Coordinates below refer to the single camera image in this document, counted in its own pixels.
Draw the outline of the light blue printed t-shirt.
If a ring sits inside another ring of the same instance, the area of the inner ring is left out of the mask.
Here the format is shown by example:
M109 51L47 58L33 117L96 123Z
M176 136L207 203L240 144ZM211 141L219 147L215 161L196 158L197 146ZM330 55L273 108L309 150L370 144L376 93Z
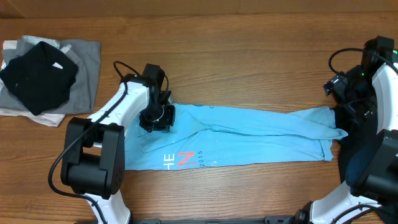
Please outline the light blue printed t-shirt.
M331 161L348 134L319 107L291 113L207 105L175 106L170 131L127 130L127 170L184 170L275 162Z

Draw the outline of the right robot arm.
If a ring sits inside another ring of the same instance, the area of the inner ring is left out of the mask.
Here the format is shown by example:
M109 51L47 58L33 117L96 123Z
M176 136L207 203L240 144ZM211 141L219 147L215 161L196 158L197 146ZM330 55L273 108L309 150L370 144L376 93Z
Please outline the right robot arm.
M295 215L264 223L351 223L371 212L397 223L397 49L393 39L377 36L359 51L359 65L323 86L337 102L337 128L348 133L339 141L341 184Z

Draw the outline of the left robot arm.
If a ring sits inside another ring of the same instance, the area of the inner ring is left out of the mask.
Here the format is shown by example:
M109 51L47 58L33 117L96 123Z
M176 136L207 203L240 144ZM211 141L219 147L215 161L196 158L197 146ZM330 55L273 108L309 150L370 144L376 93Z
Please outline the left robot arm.
M98 223L134 221L120 191L125 137L135 119L148 133L170 130L175 107L171 91L162 89L168 82L158 65L148 63L142 73L122 75L118 92L99 111L68 123L64 150L53 165L61 166L62 184L73 191L69 196L86 200Z

